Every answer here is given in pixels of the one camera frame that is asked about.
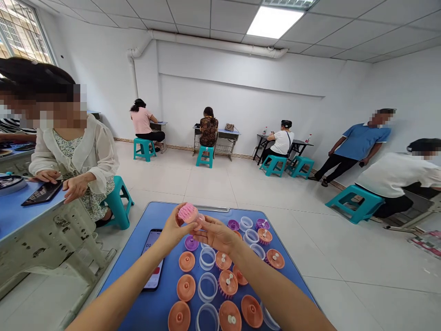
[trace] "stool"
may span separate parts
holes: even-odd
[[[107,223],[106,226],[118,224],[121,230],[126,230],[130,226],[130,207],[135,203],[130,197],[129,190],[126,188],[123,179],[120,176],[114,176],[113,179],[115,181],[115,189],[113,189],[113,191],[107,196],[104,202],[108,204],[115,218]],[[124,208],[121,198],[126,198],[128,200],[127,208]]]
[[[271,163],[269,164],[269,166],[265,166],[265,163],[268,159],[271,159]],[[279,162],[283,162],[283,166],[281,169],[277,168],[277,163],[279,163]],[[286,158],[284,158],[282,156],[268,155],[266,157],[265,161],[263,161],[263,163],[259,169],[262,169],[262,168],[265,169],[267,177],[271,176],[271,174],[273,174],[273,173],[275,173],[276,175],[279,175],[279,177],[282,177],[283,170],[285,169],[285,165],[286,165]]]
[[[359,205],[358,203],[352,201],[352,198],[359,195],[364,198],[364,201]],[[358,206],[356,210],[349,209],[344,204],[349,203],[351,205]],[[331,208],[333,205],[345,211],[351,217],[349,222],[358,224],[361,220],[369,221],[371,216],[376,212],[376,210],[384,203],[384,199],[375,195],[374,193],[368,192],[359,186],[351,185],[346,190],[339,193],[335,198],[331,199],[325,205]]]
[[[309,170],[306,173],[302,172],[302,168],[305,165],[309,165]],[[296,178],[297,176],[304,176],[305,179],[308,179],[313,165],[314,165],[314,160],[311,160],[304,156],[296,156],[294,157],[293,162],[290,164],[287,170],[291,171],[292,178]]]
[[[209,156],[206,155],[202,155],[203,152],[208,152]],[[198,159],[196,160],[196,166],[199,166],[199,164],[208,164],[210,165],[210,169],[213,168],[213,154],[215,153],[215,148],[214,147],[206,147],[206,146],[202,146],[199,149],[199,155],[198,155]],[[209,157],[209,161],[204,160],[202,161],[202,158],[208,158]]]
[[[139,144],[141,149],[136,150],[136,144]],[[152,152],[150,152],[149,145],[152,144]],[[153,141],[141,138],[133,139],[133,159],[135,160],[137,156],[146,158],[146,162],[150,162],[150,156],[156,156],[155,145]]]

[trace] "pink hair brush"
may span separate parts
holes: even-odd
[[[195,231],[200,230],[202,221],[205,221],[205,217],[199,213],[198,209],[188,202],[179,210],[178,217],[187,224],[196,222],[198,226],[194,229]]]

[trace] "pink shirt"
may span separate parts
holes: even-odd
[[[150,117],[152,113],[145,108],[139,107],[139,111],[130,112],[130,116],[133,120],[133,126],[135,127],[136,134],[150,133]]]

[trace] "blue polo shirt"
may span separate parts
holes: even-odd
[[[385,143],[391,129],[387,127],[370,128],[367,123],[351,126],[343,136],[347,139],[335,153],[354,160],[364,159],[375,143]]]

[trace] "white cardigan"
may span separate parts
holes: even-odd
[[[29,171],[34,175],[41,170],[93,173],[96,180],[88,185],[95,194],[106,193],[107,180],[116,174],[119,166],[112,133],[91,114],[87,116],[83,139],[72,158],[60,150],[53,129],[37,129],[37,146],[31,159]]]

